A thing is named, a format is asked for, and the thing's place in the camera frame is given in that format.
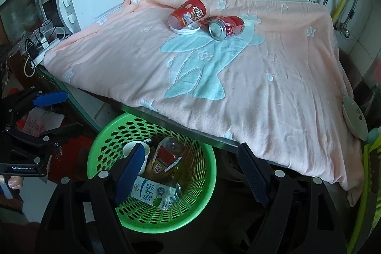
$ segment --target pink blanket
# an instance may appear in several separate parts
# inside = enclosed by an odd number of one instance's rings
[[[245,31],[217,42],[174,34],[166,19],[186,0],[127,0],[45,55],[58,79],[127,106],[246,142],[253,153],[339,182],[353,205],[363,184],[360,142],[345,125],[353,96],[332,20],[311,2],[202,0],[238,15]]]

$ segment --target white paper cup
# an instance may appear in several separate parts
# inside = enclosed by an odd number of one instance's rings
[[[144,163],[142,165],[142,168],[139,171],[139,175],[142,175],[144,170],[145,170],[145,166],[147,165],[147,158],[148,158],[148,154],[150,151],[149,146],[146,143],[144,143],[143,141],[131,141],[123,147],[122,153],[123,153],[124,157],[127,157],[137,143],[144,146],[144,155],[145,155]]]

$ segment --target round ceramic plate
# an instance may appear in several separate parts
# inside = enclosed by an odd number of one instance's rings
[[[348,96],[342,98],[342,113],[349,130],[356,138],[365,141],[368,138],[368,127],[359,106]]]
[[[174,28],[172,28],[171,26],[169,26],[169,28],[176,34],[179,34],[179,35],[191,35],[191,34],[194,34],[196,31],[198,31],[201,27],[201,24],[200,23],[197,23],[197,22],[194,22],[194,23],[191,23],[187,26],[185,26],[184,28],[180,29],[180,30],[176,30]]]

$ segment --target green laundry basket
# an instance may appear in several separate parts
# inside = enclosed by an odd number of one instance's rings
[[[205,208],[216,184],[216,158],[212,147],[125,113],[99,133],[87,161],[87,176],[92,178],[102,170],[109,170],[122,157],[122,148],[128,142],[158,136],[174,137],[188,149],[182,161],[188,169],[189,183],[182,189],[182,199],[169,210],[160,210],[132,197],[117,208],[124,227],[149,234],[178,229]]]

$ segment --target red soda can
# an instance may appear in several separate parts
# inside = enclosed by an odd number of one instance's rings
[[[210,35],[218,41],[222,41],[229,36],[239,35],[244,29],[245,23],[236,16],[215,19],[209,24]]]
[[[180,30],[201,20],[206,15],[206,6],[201,0],[187,0],[168,17],[170,27]]]
[[[201,21],[199,21],[199,23],[201,24],[202,27],[205,27],[205,29],[208,30],[210,22],[212,22],[215,19],[219,19],[223,17],[224,17],[223,15],[210,15],[209,17],[206,17],[202,19]]]

